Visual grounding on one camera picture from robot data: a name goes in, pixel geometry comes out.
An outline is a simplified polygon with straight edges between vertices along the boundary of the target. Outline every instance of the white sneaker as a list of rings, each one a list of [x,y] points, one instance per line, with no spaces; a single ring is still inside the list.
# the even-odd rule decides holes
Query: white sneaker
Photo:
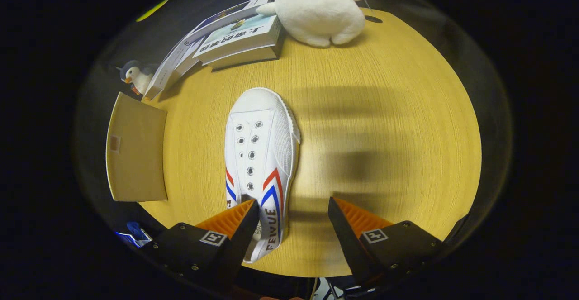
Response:
[[[260,222],[243,261],[253,263],[284,238],[290,183],[298,164],[300,134],[294,115],[267,88],[245,91],[225,129],[227,207],[256,199]]]

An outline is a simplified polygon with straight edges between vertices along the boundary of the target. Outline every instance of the stack of books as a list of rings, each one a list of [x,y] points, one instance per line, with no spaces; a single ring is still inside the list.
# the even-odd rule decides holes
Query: stack of books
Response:
[[[197,63],[215,70],[277,59],[283,44],[281,23],[276,15],[255,12],[269,1],[246,1],[203,20],[168,53],[153,75],[145,96],[153,99],[168,90]]]

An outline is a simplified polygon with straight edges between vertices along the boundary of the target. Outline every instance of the wooden table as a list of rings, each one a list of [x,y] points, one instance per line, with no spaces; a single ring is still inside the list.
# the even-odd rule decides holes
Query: wooden table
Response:
[[[146,101],[167,111],[168,200],[143,208],[168,228],[226,209],[225,123],[240,94],[261,86],[293,109],[302,144],[288,237],[245,266],[303,277],[351,274],[327,218],[331,195],[444,239],[476,194],[476,116],[461,81],[426,39],[389,13],[373,15],[383,23],[367,21],[347,46],[317,49],[288,37],[277,61],[203,67]]]

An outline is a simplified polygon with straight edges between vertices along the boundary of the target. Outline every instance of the book cover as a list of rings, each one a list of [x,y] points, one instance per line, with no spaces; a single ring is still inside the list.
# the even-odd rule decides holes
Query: book cover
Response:
[[[213,31],[201,44],[194,57],[204,64],[228,55],[274,45],[281,23],[276,15],[252,15]]]

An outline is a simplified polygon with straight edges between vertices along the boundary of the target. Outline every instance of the plush duck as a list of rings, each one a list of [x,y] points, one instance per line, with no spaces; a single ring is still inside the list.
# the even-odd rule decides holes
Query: plush duck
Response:
[[[344,44],[362,32],[365,18],[356,1],[360,0],[275,0],[256,11],[277,15],[296,40],[327,48],[330,41]]]
[[[155,69],[152,65],[143,67],[139,61],[131,60],[120,69],[120,79],[131,84],[131,90],[140,95],[147,91],[154,73]]]

